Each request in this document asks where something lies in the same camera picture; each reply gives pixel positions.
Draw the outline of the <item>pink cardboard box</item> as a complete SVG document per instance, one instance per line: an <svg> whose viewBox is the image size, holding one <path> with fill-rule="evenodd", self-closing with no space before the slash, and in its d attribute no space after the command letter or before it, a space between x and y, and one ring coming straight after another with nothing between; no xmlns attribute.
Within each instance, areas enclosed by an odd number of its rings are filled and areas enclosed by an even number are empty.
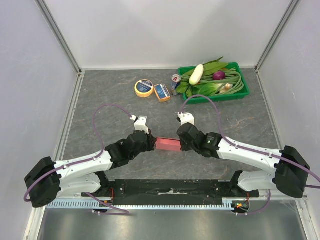
<svg viewBox="0 0 320 240"><path fill-rule="evenodd" d="M157 137L155 148L163 151L180 152L181 143L179 139Z"/></svg>

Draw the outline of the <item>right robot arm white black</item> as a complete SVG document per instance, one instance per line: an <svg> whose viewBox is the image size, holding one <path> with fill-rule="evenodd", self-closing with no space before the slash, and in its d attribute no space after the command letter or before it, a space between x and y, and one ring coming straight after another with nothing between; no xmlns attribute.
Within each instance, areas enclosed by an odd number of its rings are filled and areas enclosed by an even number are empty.
<svg viewBox="0 0 320 240"><path fill-rule="evenodd" d="M191 123L181 125L177 135L182 151L193 150L205 158L232 160L259 169L234 173L229 191L235 197L255 190L278 190L296 199L304 195L309 176L305 169L310 166L294 147L281 150L243 144L219 133L204 134Z"/></svg>

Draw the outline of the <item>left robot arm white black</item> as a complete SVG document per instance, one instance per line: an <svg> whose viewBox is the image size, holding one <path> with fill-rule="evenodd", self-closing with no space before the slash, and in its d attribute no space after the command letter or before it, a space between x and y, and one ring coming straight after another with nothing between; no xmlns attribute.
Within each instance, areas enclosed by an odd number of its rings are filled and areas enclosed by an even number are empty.
<svg viewBox="0 0 320 240"><path fill-rule="evenodd" d="M141 153L153 151L156 141L151 132L135 130L126 139L87 156L60 161L44 157L24 178L27 191L23 199L40 208L65 195L88 192L104 197L110 191L105 172L127 165Z"/></svg>

